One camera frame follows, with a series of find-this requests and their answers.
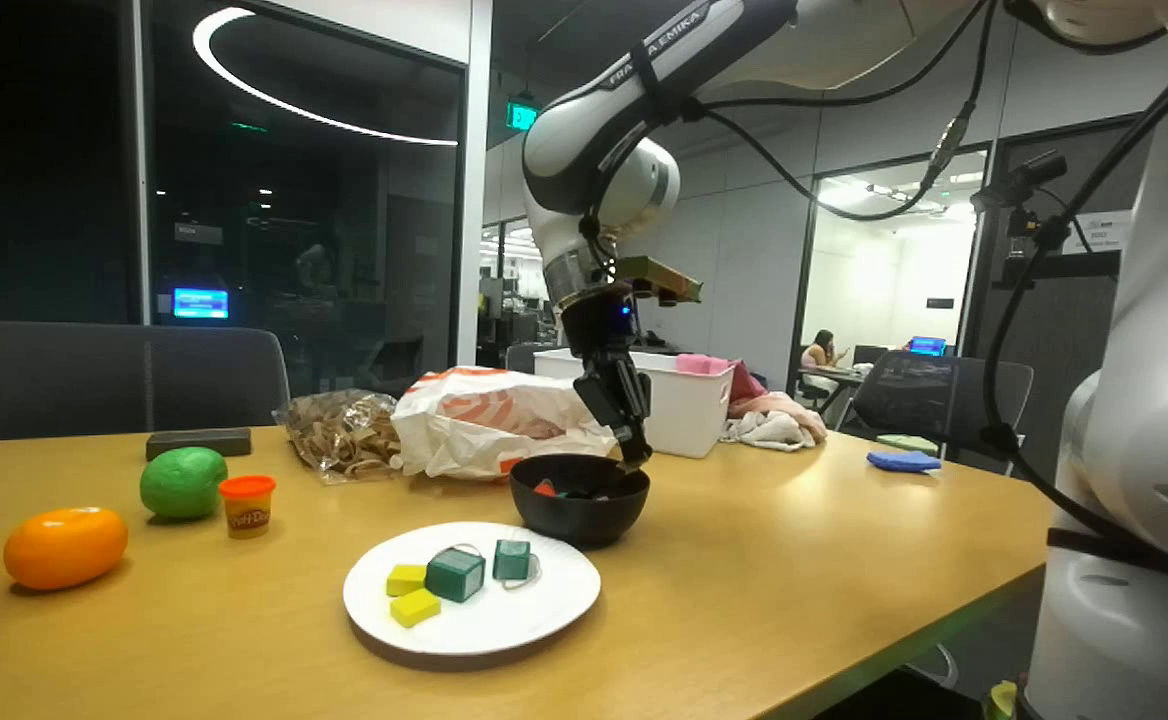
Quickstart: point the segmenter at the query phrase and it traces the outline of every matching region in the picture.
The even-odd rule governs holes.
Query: orange
[[[4,548],[9,575],[30,594],[107,575],[129,548],[129,525],[107,510],[52,510],[29,516]]]

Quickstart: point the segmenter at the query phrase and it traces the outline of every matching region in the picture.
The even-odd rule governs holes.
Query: wooden table
[[[867,470],[720,443],[657,458],[623,544],[591,552],[603,595],[498,664],[389,661],[342,618],[342,571],[439,519],[520,525],[505,484],[320,484],[274,427],[232,473],[281,479],[274,527],[149,525],[143,438],[0,443],[0,548],[38,510],[104,504],[129,566],[75,594],[13,594],[0,566],[0,720],[24,717],[811,717],[937,634],[1029,586],[1050,510],[960,465]]]

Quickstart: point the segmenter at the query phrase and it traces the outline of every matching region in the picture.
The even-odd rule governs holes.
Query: computer monitor
[[[171,316],[192,324],[223,324],[226,289],[171,289]]]

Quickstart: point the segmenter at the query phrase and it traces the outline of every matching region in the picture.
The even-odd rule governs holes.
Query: yellow cube
[[[423,588],[423,566],[397,566],[384,581],[384,594],[389,595],[405,595],[405,594],[414,594]]]
[[[405,594],[405,595],[390,595],[390,621],[400,630],[414,630],[423,626],[428,618],[439,614],[439,602],[428,594],[428,588],[414,588],[414,594]]]

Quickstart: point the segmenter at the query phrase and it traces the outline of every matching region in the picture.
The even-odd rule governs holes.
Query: glass partition
[[[269,6],[152,6],[155,321],[272,330],[297,394],[376,388],[389,349],[447,370],[461,128],[461,64]]]
[[[545,289],[539,248],[529,219],[481,233],[475,357],[497,370],[531,370],[529,352],[557,344],[557,311]]]
[[[0,0],[0,316],[134,321],[120,6]]]
[[[836,174],[821,180],[821,200],[846,214],[885,214],[915,196],[920,175],[924,160]],[[970,194],[981,185],[982,154],[963,154],[903,217],[864,223],[821,208],[800,344],[829,330],[844,370],[873,363],[873,352],[903,349],[915,336],[951,349],[970,285]]]

